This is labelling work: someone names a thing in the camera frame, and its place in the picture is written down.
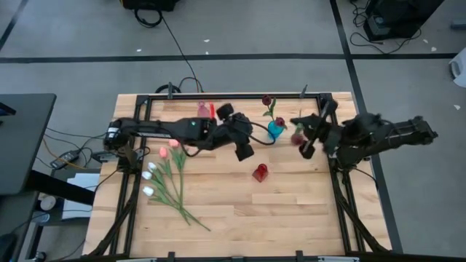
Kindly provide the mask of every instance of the blue vase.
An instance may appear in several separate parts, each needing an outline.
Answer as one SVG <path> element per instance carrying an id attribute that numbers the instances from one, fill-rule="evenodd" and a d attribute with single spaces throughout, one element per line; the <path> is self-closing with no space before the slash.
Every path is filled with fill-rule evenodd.
<path id="1" fill-rule="evenodd" d="M 269 128 L 269 138 L 272 139 L 272 140 L 274 138 L 277 139 L 280 136 L 280 134 L 283 132 L 283 130 L 285 129 L 284 127 L 277 126 L 275 124 L 275 121 L 271 121 L 269 123 L 268 128 Z"/>

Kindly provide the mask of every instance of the gray floor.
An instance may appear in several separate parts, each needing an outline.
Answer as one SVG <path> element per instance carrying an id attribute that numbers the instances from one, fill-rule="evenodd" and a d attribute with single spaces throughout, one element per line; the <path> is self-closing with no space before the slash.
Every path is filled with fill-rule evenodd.
<path id="1" fill-rule="evenodd" d="M 347 0 L 337 2 L 349 37 L 359 30 L 352 24 L 353 7 Z M 0 33 L 19 3 L 0 0 Z M 422 36 L 398 53 L 432 53 L 432 47 L 437 53 L 459 52 L 466 47 L 466 31 L 453 32 L 449 23 L 463 17 L 465 10 L 465 1 L 446 0 L 426 22 Z M 166 18 L 187 55 L 343 53 L 328 0 L 181 0 Z M 384 43 L 386 50 L 397 47 L 395 40 Z M 370 47 L 350 46 L 350 50 L 376 53 Z M 29 0 L 0 51 L 0 57 L 127 55 L 178 55 L 178 50 L 166 27 L 141 27 L 117 0 Z M 381 155 L 404 251 L 466 257 L 466 200 L 462 195 L 466 90 L 451 81 L 448 60 L 354 63 L 370 112 L 392 121 L 423 115 L 440 135 L 430 146 L 403 147 Z M 305 84 L 309 91 L 352 91 L 344 60 L 209 60 L 191 64 L 208 92 L 299 91 Z M 58 99 L 51 128 L 98 135 L 113 114 L 117 94 L 153 92 L 185 76 L 190 76 L 189 68 L 179 61 L 4 63 L 0 64 L 0 92 L 53 92 Z M 183 88 L 193 91 L 194 85 Z M 50 146 L 56 152 L 71 148 L 55 141 L 50 141 Z M 91 146 L 101 149 L 98 141 Z M 52 160 L 42 149 L 39 157 Z M 35 168 L 50 172 L 40 162 Z M 85 226 L 46 229 L 39 248 L 50 259 L 58 258 L 76 248 L 85 230 Z"/>

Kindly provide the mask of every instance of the wooden table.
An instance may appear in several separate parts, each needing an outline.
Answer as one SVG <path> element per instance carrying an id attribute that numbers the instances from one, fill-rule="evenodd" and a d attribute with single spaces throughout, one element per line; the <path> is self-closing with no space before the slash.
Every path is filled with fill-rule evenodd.
<path id="1" fill-rule="evenodd" d="M 339 122 L 356 115 L 351 93 L 332 95 L 339 103 L 336 112 Z M 136 96 L 119 95 L 113 119 L 133 117 Z M 267 125 L 270 121 L 269 117 L 262 116 L 266 108 L 260 99 L 213 102 L 216 108 L 226 102 L 232 103 L 236 112 L 243 112 L 252 122 Z M 279 99 L 275 115 L 289 121 L 299 115 L 301 108 L 303 116 L 317 113 L 314 99 Z M 196 100 L 158 100 L 152 105 L 151 120 L 175 121 L 196 114 Z M 177 257 L 292 256 L 296 250 L 303 250 L 304 255 L 343 255 L 326 155 L 316 143 L 313 158 L 303 159 L 290 143 L 294 127 L 291 123 L 287 125 L 290 128 L 273 146 L 251 141 L 256 153 L 243 162 L 237 161 L 234 145 L 203 151 L 186 160 L 186 209 L 212 229 L 211 232 L 195 223 L 188 226 L 176 210 L 150 202 L 140 191 L 130 257 L 165 258 L 169 251 L 176 252 Z M 267 139 L 266 132 L 256 127 L 253 135 Z M 145 157 L 144 167 L 147 162 L 158 162 L 158 149 L 167 146 L 166 140 L 150 138 L 147 141 L 151 153 Z M 251 176 L 261 163 L 269 167 L 269 176 L 263 183 Z M 371 174 L 369 162 L 360 163 L 358 168 Z M 104 164 L 100 180 L 115 169 L 116 163 Z M 390 249 L 374 182 L 358 171 L 352 171 L 350 176 L 360 219 L 377 240 Z M 114 222 L 121 182 L 121 174 L 117 173 L 98 189 L 83 254 L 96 247 Z M 141 182 L 141 188 L 150 185 L 146 180 Z M 356 250 L 355 234 L 348 217 L 347 224 L 352 247 Z M 118 253 L 123 251 L 125 232 L 124 224 Z"/>

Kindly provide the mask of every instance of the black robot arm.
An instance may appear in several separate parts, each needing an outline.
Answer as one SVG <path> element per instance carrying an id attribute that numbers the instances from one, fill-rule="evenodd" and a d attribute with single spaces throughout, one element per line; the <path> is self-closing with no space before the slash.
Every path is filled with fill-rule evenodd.
<path id="1" fill-rule="evenodd" d="M 367 156 L 398 148 L 402 145 L 427 145 L 438 137 L 420 116 L 406 122 L 392 123 L 380 115 L 358 114 L 342 126 L 327 122 L 327 116 L 335 112 L 338 104 L 329 100 L 320 116 L 312 114 L 291 119 L 302 124 L 308 141 L 300 146 L 301 155 L 310 159 L 314 154 L 312 144 L 316 139 L 323 143 L 323 150 L 337 158 L 339 168 L 348 170 Z"/>
<path id="2" fill-rule="evenodd" d="M 134 137 L 143 138 L 172 138 L 181 143 L 184 148 L 194 146 L 201 150 L 214 150 L 230 143 L 235 143 L 235 151 L 238 160 L 242 161 L 254 155 L 249 145 L 249 136 L 253 132 L 249 119 L 241 113 L 233 114 L 231 104 L 225 104 L 217 110 L 217 115 L 222 124 L 217 125 L 216 119 L 192 117 L 179 119 L 176 122 L 138 121 L 131 118 L 121 118 L 110 123 L 108 132 L 103 140 L 107 151 L 116 151 L 123 154 L 131 151 L 128 142 Z"/>

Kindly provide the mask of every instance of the dark red rose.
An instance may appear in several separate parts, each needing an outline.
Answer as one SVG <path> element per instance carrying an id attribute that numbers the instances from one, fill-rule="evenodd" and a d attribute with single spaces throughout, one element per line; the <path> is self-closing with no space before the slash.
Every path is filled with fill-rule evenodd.
<path id="1" fill-rule="evenodd" d="M 304 143 L 304 136 L 301 134 L 293 134 L 291 136 L 291 143 L 295 146 L 300 146 Z"/>
<path id="2" fill-rule="evenodd" d="M 284 127 L 286 128 L 286 124 L 285 124 L 285 120 L 281 117 L 277 117 L 275 119 L 275 124 L 278 126 L 278 127 Z"/>
<path id="3" fill-rule="evenodd" d="M 268 95 L 264 95 L 262 97 L 262 103 L 264 104 L 264 106 L 270 106 L 270 104 L 272 103 L 272 98 Z"/>

